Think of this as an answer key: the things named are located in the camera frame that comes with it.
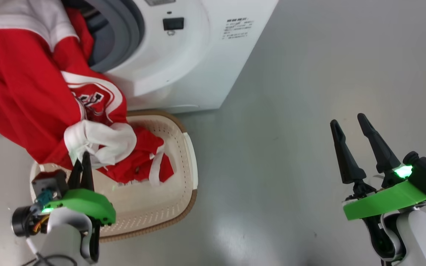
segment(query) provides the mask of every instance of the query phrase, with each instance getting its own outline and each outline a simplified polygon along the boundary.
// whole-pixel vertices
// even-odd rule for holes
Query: plastic laundry basket
[[[100,241],[116,241],[167,226],[183,219],[196,200],[198,171],[195,152],[186,130],[174,116],[161,111],[130,112],[128,122],[142,126],[164,139],[165,154],[169,156],[174,175],[158,187],[149,181],[118,184],[93,171],[95,191],[105,195],[116,210],[116,224],[100,231]],[[60,168],[54,164],[34,163],[30,180],[41,171]],[[64,169],[67,176],[70,171]]]

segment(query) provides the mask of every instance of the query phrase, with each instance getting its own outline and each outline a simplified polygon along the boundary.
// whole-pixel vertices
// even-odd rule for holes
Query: basket rim
[[[164,111],[159,111],[159,110],[128,111],[127,116],[164,116],[164,117],[172,120],[179,127],[179,129],[182,133],[186,133],[186,129],[182,125],[180,120],[178,118],[176,118],[175,116],[171,115],[170,113],[167,113],[167,112],[164,112]],[[119,240],[122,240],[122,239],[128,239],[128,238],[140,236],[140,235],[143,235],[143,234],[151,233],[151,232],[157,231],[159,229],[169,227],[173,224],[176,224],[179,221],[181,221],[182,219],[184,219],[187,216],[187,214],[190,213],[190,211],[193,208],[193,205],[195,204],[196,196],[197,196],[197,189],[193,189],[192,195],[191,195],[190,201],[188,202],[187,207],[183,210],[183,212],[181,214],[177,215],[176,217],[174,217],[174,218],[172,218],[168,221],[161,222],[160,224],[152,225],[152,226],[149,226],[147,228],[143,228],[143,229],[127,232],[127,233],[100,237],[99,242],[100,243],[107,243],[107,242],[112,242],[112,241],[119,241]]]

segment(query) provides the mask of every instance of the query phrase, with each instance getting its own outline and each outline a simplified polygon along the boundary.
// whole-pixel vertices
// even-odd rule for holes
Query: cable
[[[29,237],[26,238],[26,243],[29,246],[29,249],[31,249],[32,253],[37,256],[37,259],[39,259],[40,261],[43,261],[47,266],[54,266],[52,263],[50,263],[49,261],[47,261],[37,250],[36,246],[34,245],[34,242],[32,242],[32,239],[30,239]]]
[[[30,212],[30,214],[24,220],[24,231],[26,232],[26,237],[27,238],[29,237],[29,230],[28,230],[28,228],[29,228],[29,222],[30,222],[30,219],[31,219],[32,215],[35,214],[36,211],[37,210],[33,210],[32,212]]]
[[[47,221],[49,219],[49,215],[44,216],[42,219],[40,219],[40,221],[34,226],[34,228],[32,229],[32,231],[34,231],[34,233],[39,232],[39,228],[42,227],[42,224]]]
[[[73,263],[73,266],[78,266],[78,263],[73,258],[70,258],[69,256],[66,256],[66,255],[50,255],[50,256],[46,256],[46,257],[42,257],[42,258],[45,259],[45,261],[38,260],[36,263],[34,263],[33,266],[43,265],[43,264],[41,264],[42,262],[46,263],[47,266],[53,266],[53,264],[50,263],[49,260],[55,259],[55,258],[68,259],[69,261],[71,261]]]
[[[22,266],[29,266],[31,263],[35,262],[32,266],[54,266],[52,263],[49,262],[50,259],[68,259],[73,263],[73,266],[78,266],[78,263],[69,256],[66,255],[51,255],[51,256],[42,256],[40,253],[38,253],[37,257],[39,259],[32,259],[31,261],[28,261],[25,264],[22,264]]]
[[[21,266],[28,266],[29,264],[33,263],[37,259],[31,259],[30,261],[26,262],[25,264],[22,264]]]

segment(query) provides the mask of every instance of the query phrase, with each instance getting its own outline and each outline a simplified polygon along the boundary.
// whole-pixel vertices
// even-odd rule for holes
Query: white stripe
[[[149,170],[149,182],[152,186],[160,185],[160,163],[162,162],[162,157],[164,156],[164,145],[157,148],[157,153],[152,160],[151,169]]]
[[[66,83],[69,83],[69,88],[79,88],[83,84],[95,84],[98,88],[108,92],[112,97],[112,101],[108,101],[106,107],[106,116],[109,118],[109,114],[116,110],[123,103],[123,94],[113,83],[105,81],[104,79],[98,79],[94,77],[82,76],[66,71],[61,71],[62,76]]]
[[[59,0],[0,0],[0,29],[32,31],[52,52],[66,37],[80,40]]]
[[[75,98],[75,101],[77,101],[78,103],[78,108],[80,108],[80,121],[83,119],[87,119],[87,111],[85,109],[85,106],[75,96],[73,97]]]

